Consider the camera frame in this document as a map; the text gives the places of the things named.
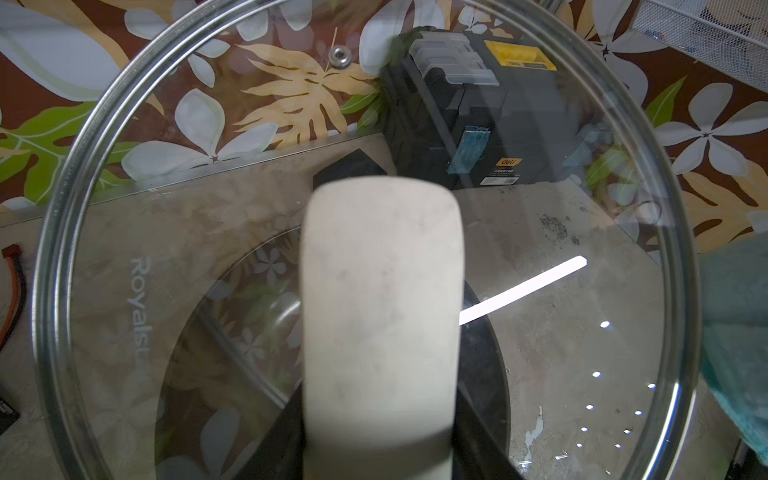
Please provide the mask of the light blue cloth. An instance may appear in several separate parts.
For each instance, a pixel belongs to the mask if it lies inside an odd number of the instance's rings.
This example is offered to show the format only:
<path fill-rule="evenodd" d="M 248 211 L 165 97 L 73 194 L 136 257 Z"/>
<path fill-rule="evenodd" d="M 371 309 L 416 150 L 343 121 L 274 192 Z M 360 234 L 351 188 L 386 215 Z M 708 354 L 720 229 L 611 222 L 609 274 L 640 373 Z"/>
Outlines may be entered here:
<path fill-rule="evenodd" d="M 767 234 L 699 258 L 701 373 L 762 465 L 767 464 Z"/>

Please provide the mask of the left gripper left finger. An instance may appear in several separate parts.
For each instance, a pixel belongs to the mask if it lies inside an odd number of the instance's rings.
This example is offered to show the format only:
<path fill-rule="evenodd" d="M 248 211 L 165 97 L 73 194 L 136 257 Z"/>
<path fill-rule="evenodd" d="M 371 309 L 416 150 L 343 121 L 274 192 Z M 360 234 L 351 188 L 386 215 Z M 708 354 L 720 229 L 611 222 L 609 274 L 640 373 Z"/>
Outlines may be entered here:
<path fill-rule="evenodd" d="M 300 385 L 235 479 L 303 479 L 305 431 Z"/>

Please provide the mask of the glass pot lid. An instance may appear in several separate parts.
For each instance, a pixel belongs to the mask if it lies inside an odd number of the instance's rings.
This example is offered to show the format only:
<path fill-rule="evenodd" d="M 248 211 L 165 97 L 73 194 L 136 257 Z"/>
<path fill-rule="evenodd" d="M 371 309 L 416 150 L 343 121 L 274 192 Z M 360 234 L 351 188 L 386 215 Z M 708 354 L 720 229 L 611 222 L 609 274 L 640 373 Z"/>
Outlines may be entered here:
<path fill-rule="evenodd" d="M 47 208 L 33 351 L 66 478 L 160 479 L 161 389 L 193 308 L 292 227 L 303 479 L 452 479 L 458 388 L 523 479 L 672 475 L 700 337 L 682 199 L 556 2 L 119 1 L 143 41 L 122 63 L 73 8 L 1 7 L 5 57 L 79 101 L 30 192 Z M 399 175 L 380 73 L 419 27 L 536 44 L 611 146 L 557 182 Z M 313 189 L 357 149 L 386 175 Z"/>

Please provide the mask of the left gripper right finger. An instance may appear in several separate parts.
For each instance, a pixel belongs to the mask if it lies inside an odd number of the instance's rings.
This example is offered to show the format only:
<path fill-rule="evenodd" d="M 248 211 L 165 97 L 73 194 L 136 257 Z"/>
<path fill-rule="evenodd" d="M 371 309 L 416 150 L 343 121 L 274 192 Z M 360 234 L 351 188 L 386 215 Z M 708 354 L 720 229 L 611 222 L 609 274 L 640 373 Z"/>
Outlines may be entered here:
<path fill-rule="evenodd" d="M 461 388 L 456 394 L 452 449 L 452 479 L 523 480 Z"/>

